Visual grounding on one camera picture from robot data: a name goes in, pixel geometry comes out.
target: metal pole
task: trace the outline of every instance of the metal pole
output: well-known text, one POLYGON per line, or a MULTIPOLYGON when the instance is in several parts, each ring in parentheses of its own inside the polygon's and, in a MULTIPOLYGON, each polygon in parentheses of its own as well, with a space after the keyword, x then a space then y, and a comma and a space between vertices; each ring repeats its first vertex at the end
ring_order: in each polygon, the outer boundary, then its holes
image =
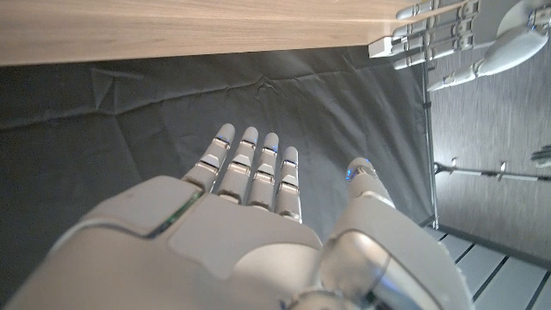
POLYGON ((427 63, 422 64, 423 70, 423 81, 422 81, 422 91, 423 91, 423 107, 424 107, 424 122, 425 122, 425 138, 427 142, 427 154, 428 163, 427 167, 429 168, 430 176, 430 202, 432 203, 432 209, 434 210, 434 222, 432 226, 434 229, 438 229, 438 208, 436 205, 436 179, 433 171, 434 164, 434 148, 432 145, 432 118, 430 115, 430 97, 429 91, 427 90, 427 84, 429 82, 429 69, 427 63))
POLYGON ((503 168, 501 171, 458 168, 453 165, 447 166, 439 163, 435 163, 435 165, 437 165, 437 170, 435 171, 435 174, 438 174, 440 172, 448 172, 449 174, 455 173, 455 174, 477 176, 477 177, 496 177, 498 181, 501 180, 502 178, 506 178, 506 179, 512 179, 512 180, 520 180, 520 181, 551 182, 551 176, 536 176, 536 175, 528 175, 528 174, 522 174, 522 173, 506 172, 505 166, 503 164, 502 164, 503 168))

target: white robotic hand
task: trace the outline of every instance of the white robotic hand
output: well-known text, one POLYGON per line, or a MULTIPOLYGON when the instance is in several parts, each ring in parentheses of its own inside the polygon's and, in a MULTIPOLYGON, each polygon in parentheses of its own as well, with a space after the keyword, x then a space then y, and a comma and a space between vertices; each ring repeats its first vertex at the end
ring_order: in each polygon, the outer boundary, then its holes
POLYGON ((258 132, 247 128, 211 194, 233 135, 223 126, 182 180, 154 177, 100 203, 6 308, 471 309, 454 262, 364 158, 350 164, 350 203, 325 245, 301 224, 293 147, 272 202, 274 133, 251 173, 258 132))
POLYGON ((433 91, 510 69, 532 57, 548 41, 550 0, 430 0, 402 9, 396 17, 406 19, 450 5, 455 5, 454 9, 396 28, 392 38, 369 46, 370 56, 390 56, 421 48, 420 53, 398 60, 394 64, 398 70, 491 46, 484 58, 433 83, 428 88, 433 91))

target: floor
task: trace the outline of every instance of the floor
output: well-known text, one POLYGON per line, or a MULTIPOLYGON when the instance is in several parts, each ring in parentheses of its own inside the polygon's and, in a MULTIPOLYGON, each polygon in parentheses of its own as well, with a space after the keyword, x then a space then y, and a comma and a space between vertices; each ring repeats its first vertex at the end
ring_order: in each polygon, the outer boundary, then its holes
MULTIPOLYGON (((439 59, 430 80, 484 55, 439 59)), ((532 152, 551 144, 551 44, 518 67, 431 93, 435 160, 457 166, 551 175, 532 152)), ((551 260, 551 184, 439 174, 440 221, 483 239, 551 260)))
POLYGON ((476 309, 543 310, 551 306, 551 271, 451 233, 428 227, 425 231, 455 260, 476 309))

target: fingertip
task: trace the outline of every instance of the fingertip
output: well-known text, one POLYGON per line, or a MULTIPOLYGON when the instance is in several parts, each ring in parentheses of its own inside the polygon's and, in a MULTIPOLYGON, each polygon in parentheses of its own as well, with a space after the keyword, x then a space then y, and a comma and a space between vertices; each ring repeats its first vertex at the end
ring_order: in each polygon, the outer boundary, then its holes
POLYGON ((223 140, 229 144, 233 142, 235 136, 235 127, 232 124, 225 124, 216 134, 216 138, 223 140))
POLYGON ((283 153, 283 160, 290 161, 294 164, 299 163, 299 151, 294 146, 290 146, 287 149, 285 149, 285 152, 283 153))
POLYGON ((413 16, 413 13, 414 13, 414 7, 412 6, 401 9, 398 12, 396 12, 396 19, 404 20, 406 18, 410 18, 413 16))
POLYGON ((254 127, 248 127, 245 129, 245 133, 243 133, 242 140, 256 145, 258 141, 258 130, 254 127))
POLYGON ((369 159, 367 159, 367 158, 356 158, 356 159, 354 159, 350 162, 350 164, 348 165, 348 170, 355 169, 355 168, 361 167, 361 166, 373 168, 373 165, 371 164, 369 159))
POLYGON ((275 133, 268 133, 264 139, 264 148, 277 152, 277 145, 279 144, 279 137, 275 133))

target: wooden tabletop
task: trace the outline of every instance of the wooden tabletop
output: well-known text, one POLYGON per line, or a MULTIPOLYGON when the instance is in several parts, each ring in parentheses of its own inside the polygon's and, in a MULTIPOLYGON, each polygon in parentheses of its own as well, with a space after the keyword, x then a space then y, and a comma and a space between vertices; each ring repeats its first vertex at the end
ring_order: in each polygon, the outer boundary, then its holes
POLYGON ((414 2, 2 0, 0 65, 366 45, 414 2))

